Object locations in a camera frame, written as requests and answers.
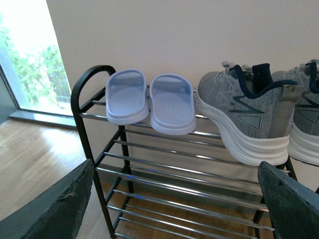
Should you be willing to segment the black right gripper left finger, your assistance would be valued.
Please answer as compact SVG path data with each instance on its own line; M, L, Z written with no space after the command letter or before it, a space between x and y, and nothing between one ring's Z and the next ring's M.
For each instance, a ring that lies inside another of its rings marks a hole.
M2 239L74 239L91 196L94 167L84 161L0 222Z

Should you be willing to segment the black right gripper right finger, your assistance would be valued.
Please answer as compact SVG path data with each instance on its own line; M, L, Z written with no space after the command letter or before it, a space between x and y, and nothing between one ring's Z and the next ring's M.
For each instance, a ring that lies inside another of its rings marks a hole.
M319 237L319 195L266 161L258 167L258 180L281 239Z

